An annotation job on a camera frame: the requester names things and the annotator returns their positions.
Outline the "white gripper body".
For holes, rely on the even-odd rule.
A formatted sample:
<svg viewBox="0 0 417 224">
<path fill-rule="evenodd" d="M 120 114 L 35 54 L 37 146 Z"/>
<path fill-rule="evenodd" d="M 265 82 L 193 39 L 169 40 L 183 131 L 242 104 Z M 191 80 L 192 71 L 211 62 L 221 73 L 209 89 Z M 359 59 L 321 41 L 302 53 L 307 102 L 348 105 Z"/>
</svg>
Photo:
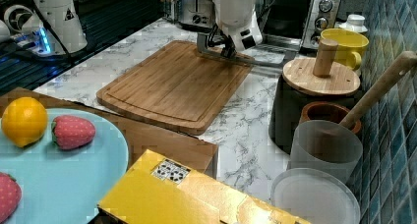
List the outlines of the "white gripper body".
<svg viewBox="0 0 417 224">
<path fill-rule="evenodd" d="M 230 40 L 231 46 L 238 52 L 255 47 L 263 41 L 256 20 L 251 20 L 241 27 L 223 25 L 220 29 Z"/>
</svg>

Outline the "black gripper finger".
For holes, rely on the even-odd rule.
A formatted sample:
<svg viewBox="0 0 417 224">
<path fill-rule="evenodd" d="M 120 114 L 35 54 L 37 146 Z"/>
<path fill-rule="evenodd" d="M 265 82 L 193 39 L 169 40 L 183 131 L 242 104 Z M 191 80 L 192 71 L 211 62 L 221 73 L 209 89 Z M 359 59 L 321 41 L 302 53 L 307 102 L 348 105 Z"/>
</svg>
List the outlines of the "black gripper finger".
<svg viewBox="0 0 417 224">
<path fill-rule="evenodd" d="M 231 38 L 224 39 L 224 47 L 220 55 L 224 58 L 234 58 L 236 56 L 236 49 Z"/>
</svg>

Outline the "white robot base arm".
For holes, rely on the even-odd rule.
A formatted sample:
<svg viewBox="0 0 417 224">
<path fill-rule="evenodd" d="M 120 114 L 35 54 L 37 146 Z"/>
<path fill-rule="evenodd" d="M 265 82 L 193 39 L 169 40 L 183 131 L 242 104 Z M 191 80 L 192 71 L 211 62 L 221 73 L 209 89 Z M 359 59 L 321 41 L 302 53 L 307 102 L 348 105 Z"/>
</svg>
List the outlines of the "white robot base arm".
<svg viewBox="0 0 417 224">
<path fill-rule="evenodd" d="M 88 45 L 73 0 L 1 0 L 5 39 L 38 57 L 70 57 Z"/>
</svg>

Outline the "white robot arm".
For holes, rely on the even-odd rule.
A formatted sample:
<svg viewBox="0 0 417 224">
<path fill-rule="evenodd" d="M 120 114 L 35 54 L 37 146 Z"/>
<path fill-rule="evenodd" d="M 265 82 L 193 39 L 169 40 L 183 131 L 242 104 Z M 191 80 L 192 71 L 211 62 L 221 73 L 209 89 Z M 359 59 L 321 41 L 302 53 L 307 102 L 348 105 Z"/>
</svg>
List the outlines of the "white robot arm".
<svg viewBox="0 0 417 224">
<path fill-rule="evenodd" d="M 256 0 L 212 0 L 215 22 L 225 39 L 221 55 L 233 58 L 237 52 L 263 41 L 257 22 Z"/>
</svg>

